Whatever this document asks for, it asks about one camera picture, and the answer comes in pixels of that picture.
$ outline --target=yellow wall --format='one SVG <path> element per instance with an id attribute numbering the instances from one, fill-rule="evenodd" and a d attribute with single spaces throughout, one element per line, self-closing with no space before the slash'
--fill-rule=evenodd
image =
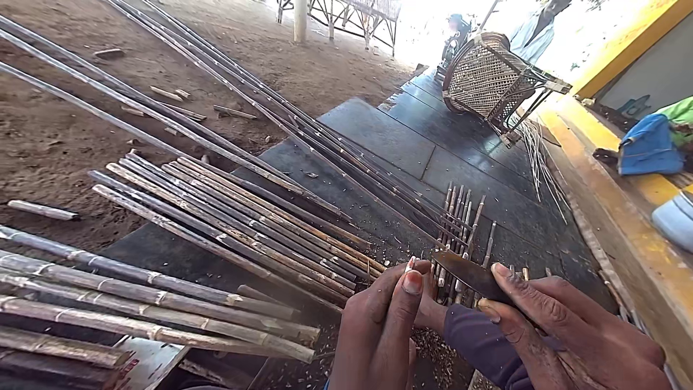
<path id="1" fill-rule="evenodd" d="M 593 97 L 692 11 L 693 0 L 651 0 L 632 25 L 606 44 L 571 93 Z"/>

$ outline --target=green cloth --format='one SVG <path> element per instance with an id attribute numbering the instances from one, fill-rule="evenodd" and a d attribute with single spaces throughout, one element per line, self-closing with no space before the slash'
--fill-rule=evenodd
<path id="1" fill-rule="evenodd" d="M 678 103 L 664 107 L 655 112 L 655 114 L 665 115 L 673 124 L 687 124 L 693 127 L 693 96 L 683 99 Z M 674 141 L 676 147 L 680 148 L 683 145 L 693 142 L 693 134 L 686 134 L 672 130 L 672 140 Z"/>

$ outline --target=dark sleeve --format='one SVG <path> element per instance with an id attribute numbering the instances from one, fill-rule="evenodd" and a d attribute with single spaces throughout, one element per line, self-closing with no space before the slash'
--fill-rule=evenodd
<path id="1" fill-rule="evenodd" d="M 484 313 L 452 305 L 444 339 L 463 359 L 504 390 L 534 390 L 522 360 L 498 326 Z"/>

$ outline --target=wall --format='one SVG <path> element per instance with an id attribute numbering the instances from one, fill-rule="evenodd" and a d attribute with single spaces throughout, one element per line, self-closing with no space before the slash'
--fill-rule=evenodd
<path id="1" fill-rule="evenodd" d="M 668 32 L 637 59 L 633 66 L 599 100 L 619 109 L 630 99 L 650 95 L 634 117 L 641 119 L 662 107 L 693 95 L 693 14 Z"/>

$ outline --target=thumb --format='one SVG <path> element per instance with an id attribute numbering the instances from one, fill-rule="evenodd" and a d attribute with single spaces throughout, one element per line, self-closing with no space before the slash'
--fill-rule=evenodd
<path id="1" fill-rule="evenodd" d="M 404 389 L 409 365 L 409 338 L 423 292 L 423 276 L 416 269 L 406 272 L 397 282 L 385 318 L 383 333 L 373 356 L 374 389 Z"/>
<path id="2" fill-rule="evenodd" d="M 558 355 L 539 336 L 529 321 L 514 308 L 504 303 L 483 298 L 481 310 L 498 324 L 501 332 L 522 359 L 535 389 L 573 389 L 572 381 Z"/>

